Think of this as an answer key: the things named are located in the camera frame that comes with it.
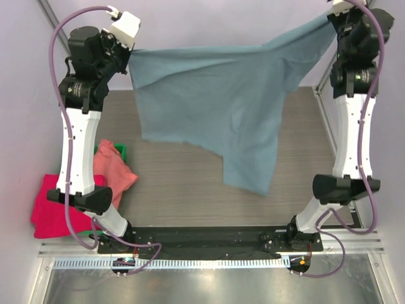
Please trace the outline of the blue t shirt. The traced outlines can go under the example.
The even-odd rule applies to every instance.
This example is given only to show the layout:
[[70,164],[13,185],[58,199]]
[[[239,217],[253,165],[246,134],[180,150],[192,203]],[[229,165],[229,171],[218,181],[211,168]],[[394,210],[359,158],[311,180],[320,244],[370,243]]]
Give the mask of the blue t shirt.
[[284,101],[335,38],[325,15],[252,46],[140,49],[130,75],[142,138],[223,158],[223,182],[268,195]]

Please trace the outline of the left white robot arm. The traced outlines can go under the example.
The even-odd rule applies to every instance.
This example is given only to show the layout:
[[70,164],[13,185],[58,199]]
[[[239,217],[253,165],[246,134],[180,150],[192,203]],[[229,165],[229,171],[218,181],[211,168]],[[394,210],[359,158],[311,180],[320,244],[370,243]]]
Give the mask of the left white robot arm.
[[134,247],[130,223],[112,204],[113,192],[97,186],[93,177],[94,146],[108,82],[125,73],[135,44],[136,30],[116,26],[106,30],[86,26],[73,30],[68,40],[67,73],[58,91],[62,100],[63,152],[55,189],[47,199],[83,212],[97,221],[120,253]]

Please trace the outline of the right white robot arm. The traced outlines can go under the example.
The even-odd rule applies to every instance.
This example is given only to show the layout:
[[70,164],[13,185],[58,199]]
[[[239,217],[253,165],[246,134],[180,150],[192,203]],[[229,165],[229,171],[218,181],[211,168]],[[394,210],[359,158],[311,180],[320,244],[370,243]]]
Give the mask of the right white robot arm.
[[280,236],[293,251],[320,250],[320,225],[381,185],[370,164],[371,117],[382,68],[375,58],[383,59],[394,17],[382,9],[369,9],[364,2],[359,7],[334,2],[328,20],[337,33],[337,57],[330,74],[339,119],[337,154],[332,174],[315,175],[313,198]]

